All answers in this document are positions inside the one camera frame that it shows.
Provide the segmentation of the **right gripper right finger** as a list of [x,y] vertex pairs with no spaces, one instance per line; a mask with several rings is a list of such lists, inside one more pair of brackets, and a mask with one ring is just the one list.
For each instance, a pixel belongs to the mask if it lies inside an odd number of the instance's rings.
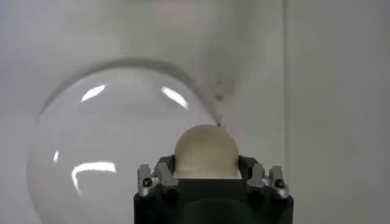
[[270,194],[277,200],[284,200],[289,197],[289,187],[284,179],[281,166],[272,166],[268,174],[266,169],[255,158],[239,156],[239,171],[241,179],[244,180],[247,191],[264,197]]

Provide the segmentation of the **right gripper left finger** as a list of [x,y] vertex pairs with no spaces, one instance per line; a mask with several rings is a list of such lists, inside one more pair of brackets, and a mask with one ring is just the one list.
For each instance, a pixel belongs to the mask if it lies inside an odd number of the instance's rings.
[[143,198],[154,197],[159,188],[163,195],[175,197],[179,191],[179,180],[174,177],[174,171],[174,155],[161,157],[153,172],[147,164],[142,164],[137,170],[138,195]]

